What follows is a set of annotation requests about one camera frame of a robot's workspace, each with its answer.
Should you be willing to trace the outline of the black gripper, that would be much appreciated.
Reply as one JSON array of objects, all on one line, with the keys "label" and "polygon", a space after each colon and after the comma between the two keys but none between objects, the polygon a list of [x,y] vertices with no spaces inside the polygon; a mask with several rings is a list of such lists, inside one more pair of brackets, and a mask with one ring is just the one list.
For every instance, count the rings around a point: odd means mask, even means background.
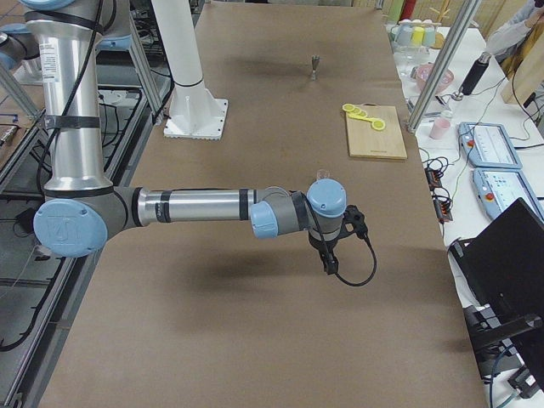
[{"label": "black gripper", "polygon": [[320,253],[324,271],[328,275],[336,275],[338,272],[338,260],[333,252],[339,235],[340,229],[326,231],[322,235],[316,229],[310,229],[308,233],[309,244]]}]

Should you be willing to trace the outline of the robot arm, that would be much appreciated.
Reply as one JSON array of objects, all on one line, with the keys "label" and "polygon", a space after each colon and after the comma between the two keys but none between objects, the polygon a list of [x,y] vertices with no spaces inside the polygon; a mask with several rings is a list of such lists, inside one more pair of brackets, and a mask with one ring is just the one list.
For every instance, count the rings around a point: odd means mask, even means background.
[{"label": "robot arm", "polygon": [[118,1],[28,1],[25,22],[39,47],[52,176],[33,219],[37,239],[67,258],[86,256],[118,233],[148,224],[248,220],[258,238],[307,231],[325,272],[349,235],[345,189],[330,178],[307,192],[117,188],[105,176],[95,49],[126,24]]}]

